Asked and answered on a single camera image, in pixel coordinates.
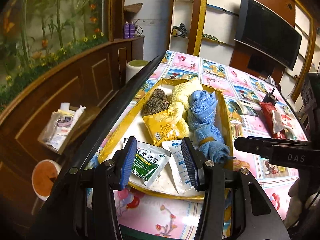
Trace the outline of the white gloved right hand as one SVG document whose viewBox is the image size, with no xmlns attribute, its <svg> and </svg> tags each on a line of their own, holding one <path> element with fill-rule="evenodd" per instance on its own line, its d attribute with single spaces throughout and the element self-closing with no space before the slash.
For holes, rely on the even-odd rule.
<svg viewBox="0 0 320 240">
<path fill-rule="evenodd" d="M 289 208 L 287 210 L 286 217 L 283 220 L 283 223 L 287 229 L 289 229 L 290 226 L 293 226 L 297 223 L 297 220 L 299 219 L 302 213 L 303 207 L 307 208 L 316 196 L 316 193 L 310 195 L 306 203 L 303 205 L 302 201 L 298 196 L 299 182 L 300 179 L 297 179 L 289 189 L 289 196 L 291 197 L 291 199 L 289 202 Z"/>
</svg>

